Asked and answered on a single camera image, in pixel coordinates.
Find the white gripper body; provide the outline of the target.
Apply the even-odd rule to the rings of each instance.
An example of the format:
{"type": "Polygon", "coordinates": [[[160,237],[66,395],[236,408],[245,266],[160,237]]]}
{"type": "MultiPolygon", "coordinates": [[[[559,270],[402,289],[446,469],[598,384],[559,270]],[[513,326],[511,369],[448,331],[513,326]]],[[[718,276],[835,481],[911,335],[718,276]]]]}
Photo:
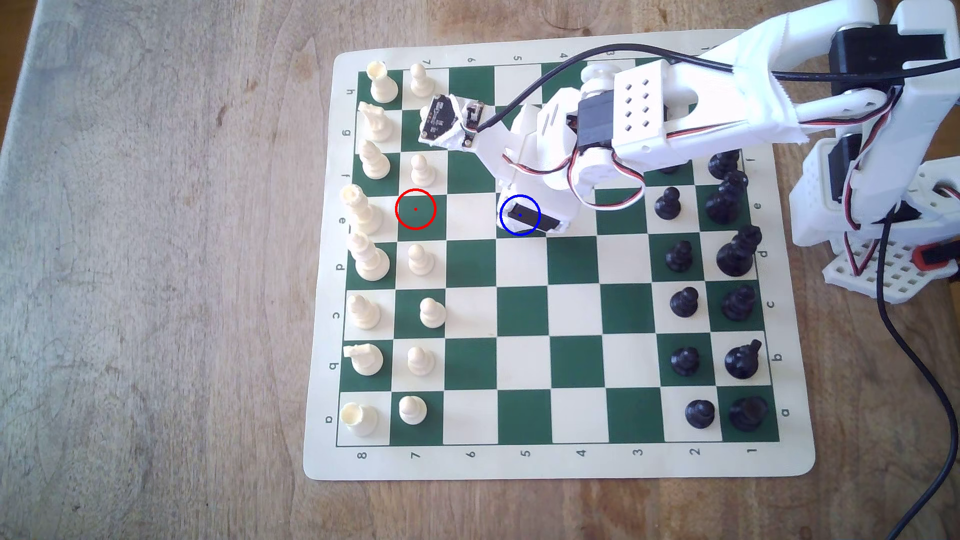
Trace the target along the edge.
{"type": "MultiPolygon", "coordinates": [[[[523,105],[510,129],[498,122],[474,137],[475,154],[497,181],[507,171],[518,173],[513,197],[534,198],[546,215],[561,222],[572,221],[581,208],[566,172],[577,141],[568,117],[577,114],[581,97],[578,88],[561,88],[544,105],[523,105]]],[[[508,221],[510,198],[498,208],[504,204],[502,217],[508,221]]]]}

